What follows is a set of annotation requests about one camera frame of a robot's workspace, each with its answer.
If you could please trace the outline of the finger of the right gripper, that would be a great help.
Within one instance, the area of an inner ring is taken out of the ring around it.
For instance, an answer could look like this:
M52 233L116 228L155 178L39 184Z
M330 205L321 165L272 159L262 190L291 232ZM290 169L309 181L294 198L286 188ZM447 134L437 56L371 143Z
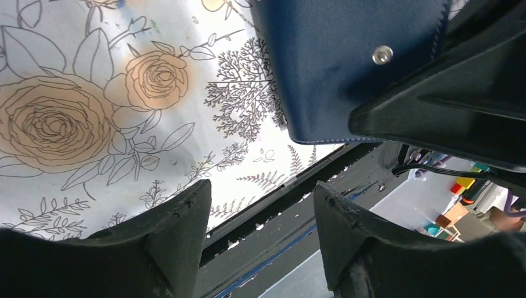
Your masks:
M525 26L457 48L354 110L350 131L525 171Z

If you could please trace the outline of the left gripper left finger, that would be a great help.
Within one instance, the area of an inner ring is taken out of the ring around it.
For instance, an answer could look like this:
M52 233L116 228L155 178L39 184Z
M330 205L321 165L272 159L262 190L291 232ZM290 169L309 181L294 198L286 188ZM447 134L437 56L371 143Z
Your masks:
M211 182L85 239L1 230L2 297L192 297Z

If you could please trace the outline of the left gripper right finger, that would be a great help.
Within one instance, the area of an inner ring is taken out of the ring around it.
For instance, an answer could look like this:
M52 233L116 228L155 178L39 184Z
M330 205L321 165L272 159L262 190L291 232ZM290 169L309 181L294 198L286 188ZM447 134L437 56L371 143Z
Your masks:
M324 182L313 192L324 274L336 297L524 297L525 234L449 242L354 204Z

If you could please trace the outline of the navy blue card holder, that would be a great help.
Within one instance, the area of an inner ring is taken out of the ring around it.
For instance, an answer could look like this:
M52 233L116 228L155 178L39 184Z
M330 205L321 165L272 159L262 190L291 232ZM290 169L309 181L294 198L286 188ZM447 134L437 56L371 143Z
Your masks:
M351 113L440 54L443 0L256 1L289 137L361 142Z

